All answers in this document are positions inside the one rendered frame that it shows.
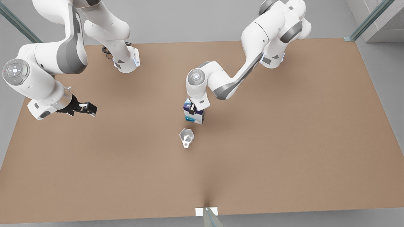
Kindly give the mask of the blue and white carton box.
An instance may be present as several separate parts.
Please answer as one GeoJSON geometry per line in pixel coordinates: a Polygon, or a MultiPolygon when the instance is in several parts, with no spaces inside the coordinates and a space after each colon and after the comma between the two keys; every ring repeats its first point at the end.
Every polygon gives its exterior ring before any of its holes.
{"type": "Polygon", "coordinates": [[[195,112],[194,115],[190,115],[188,113],[188,110],[189,110],[191,103],[193,103],[193,102],[191,102],[191,100],[189,98],[186,98],[184,105],[183,105],[186,121],[194,122],[194,123],[202,125],[203,121],[204,121],[204,117],[205,117],[205,109],[204,110],[197,109],[197,111],[195,112]]]}

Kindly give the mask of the white faceted cup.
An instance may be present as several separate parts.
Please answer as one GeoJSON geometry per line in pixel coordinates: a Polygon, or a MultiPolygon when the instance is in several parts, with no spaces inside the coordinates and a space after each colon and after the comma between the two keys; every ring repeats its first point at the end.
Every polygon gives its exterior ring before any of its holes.
{"type": "Polygon", "coordinates": [[[180,132],[179,136],[184,148],[189,148],[189,146],[193,143],[194,133],[192,129],[184,128],[180,132]]]}

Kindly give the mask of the silver frame post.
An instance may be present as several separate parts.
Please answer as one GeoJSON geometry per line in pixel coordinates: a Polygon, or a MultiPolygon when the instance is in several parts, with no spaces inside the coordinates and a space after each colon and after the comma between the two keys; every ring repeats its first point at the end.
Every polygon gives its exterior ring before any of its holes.
{"type": "Polygon", "coordinates": [[[9,21],[20,33],[32,43],[42,43],[42,40],[32,32],[5,4],[0,1],[0,14],[9,21]]]}
{"type": "Polygon", "coordinates": [[[195,208],[195,212],[197,217],[203,217],[203,227],[224,227],[217,217],[218,207],[195,208]]]}
{"type": "Polygon", "coordinates": [[[366,43],[400,42],[403,29],[386,27],[391,22],[399,24],[394,17],[404,8],[404,0],[345,0],[358,27],[343,39],[355,42],[360,37],[366,43]]]}

